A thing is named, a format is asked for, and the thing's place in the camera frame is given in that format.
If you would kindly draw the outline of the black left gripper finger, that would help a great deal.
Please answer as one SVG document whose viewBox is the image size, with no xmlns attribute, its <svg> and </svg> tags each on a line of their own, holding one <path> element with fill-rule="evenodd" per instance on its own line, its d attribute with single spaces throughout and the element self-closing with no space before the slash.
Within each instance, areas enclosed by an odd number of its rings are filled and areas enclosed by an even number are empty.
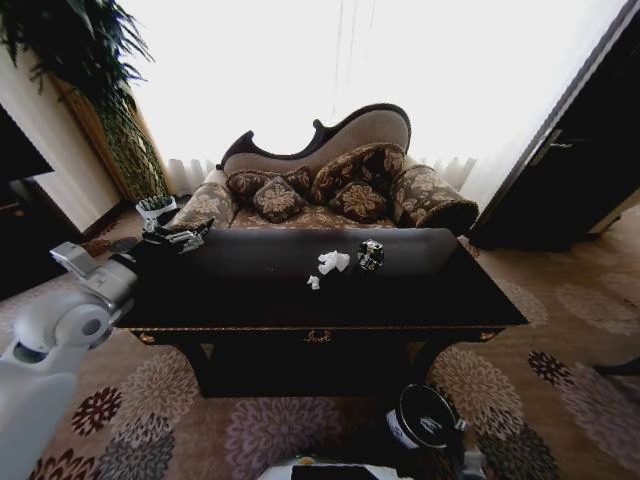
<svg viewBox="0 0 640 480">
<path fill-rule="evenodd" d="M 200 234 L 172 234 L 167 240 L 172 250 L 178 254 L 196 250 L 204 244 Z"/>
<path fill-rule="evenodd" d="M 187 237 L 203 237 L 210 230 L 212 223 L 199 225 L 187 225 L 184 228 L 168 229 L 164 227 L 158 228 L 158 234 L 164 238 L 187 238 Z"/>
</svg>

